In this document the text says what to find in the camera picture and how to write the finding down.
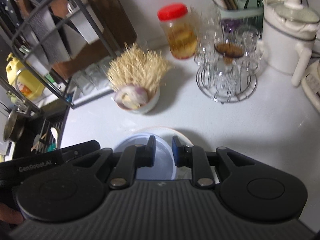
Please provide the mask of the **person left hand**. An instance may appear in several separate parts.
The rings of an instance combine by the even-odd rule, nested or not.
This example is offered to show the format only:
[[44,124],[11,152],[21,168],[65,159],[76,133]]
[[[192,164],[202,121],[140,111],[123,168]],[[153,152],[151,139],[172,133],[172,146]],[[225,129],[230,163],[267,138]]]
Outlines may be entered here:
[[0,204],[0,219],[3,222],[15,225],[21,224],[24,221],[20,212],[11,209],[3,203]]

